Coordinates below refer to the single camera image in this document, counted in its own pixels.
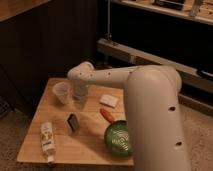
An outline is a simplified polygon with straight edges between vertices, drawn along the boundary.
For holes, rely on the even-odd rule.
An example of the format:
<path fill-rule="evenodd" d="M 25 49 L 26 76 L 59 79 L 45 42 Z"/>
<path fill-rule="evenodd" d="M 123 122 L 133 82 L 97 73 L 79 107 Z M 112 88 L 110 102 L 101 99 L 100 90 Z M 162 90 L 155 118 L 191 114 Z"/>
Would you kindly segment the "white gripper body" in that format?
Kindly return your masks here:
<path fill-rule="evenodd" d="M 87 86 L 80 86 L 74 87 L 72 92 L 72 97 L 74 101 L 74 105 L 77 109 L 83 109 L 88 96 L 88 87 Z"/>

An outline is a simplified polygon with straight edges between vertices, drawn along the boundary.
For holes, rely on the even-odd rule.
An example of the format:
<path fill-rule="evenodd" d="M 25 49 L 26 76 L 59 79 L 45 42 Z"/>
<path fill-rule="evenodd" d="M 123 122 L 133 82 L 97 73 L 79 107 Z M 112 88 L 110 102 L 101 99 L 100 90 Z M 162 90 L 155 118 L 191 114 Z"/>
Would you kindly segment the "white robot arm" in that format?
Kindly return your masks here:
<path fill-rule="evenodd" d="M 176 69 L 144 65 L 96 70 L 83 62 L 67 73 L 77 99 L 90 84 L 123 90 L 135 171 L 192 171 L 181 121 Z"/>

